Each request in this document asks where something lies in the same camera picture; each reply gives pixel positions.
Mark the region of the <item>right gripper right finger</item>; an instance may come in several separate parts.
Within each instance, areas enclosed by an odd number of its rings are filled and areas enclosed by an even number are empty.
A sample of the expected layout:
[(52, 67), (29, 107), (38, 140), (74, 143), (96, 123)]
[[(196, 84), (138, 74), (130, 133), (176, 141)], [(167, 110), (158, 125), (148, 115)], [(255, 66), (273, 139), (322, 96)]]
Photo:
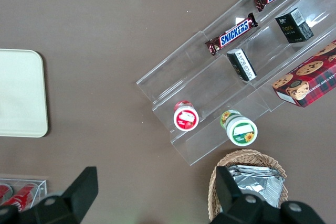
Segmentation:
[(217, 197), (222, 207), (211, 223), (325, 223), (317, 212), (300, 201), (274, 208), (252, 194), (243, 194), (228, 169), (216, 167)]

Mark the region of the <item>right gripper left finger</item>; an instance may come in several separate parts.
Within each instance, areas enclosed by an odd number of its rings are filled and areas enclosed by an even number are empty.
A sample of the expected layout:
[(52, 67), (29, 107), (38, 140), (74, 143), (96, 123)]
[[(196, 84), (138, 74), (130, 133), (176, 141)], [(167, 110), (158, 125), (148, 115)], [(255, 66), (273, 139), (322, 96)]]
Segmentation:
[(88, 166), (60, 196), (49, 196), (23, 212), (1, 206), (1, 223), (81, 223), (98, 191), (97, 168)]

